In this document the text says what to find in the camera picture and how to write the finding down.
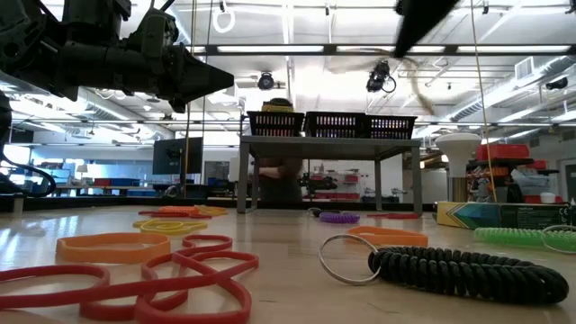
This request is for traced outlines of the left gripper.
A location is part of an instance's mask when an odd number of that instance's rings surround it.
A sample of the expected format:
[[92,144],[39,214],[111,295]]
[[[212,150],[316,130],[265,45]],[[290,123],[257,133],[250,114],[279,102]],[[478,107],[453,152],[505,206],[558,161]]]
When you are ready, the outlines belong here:
[[105,88],[145,92],[168,100],[175,113],[187,103],[234,86],[234,76],[202,62],[183,45],[169,45],[155,58],[119,46],[104,53]]

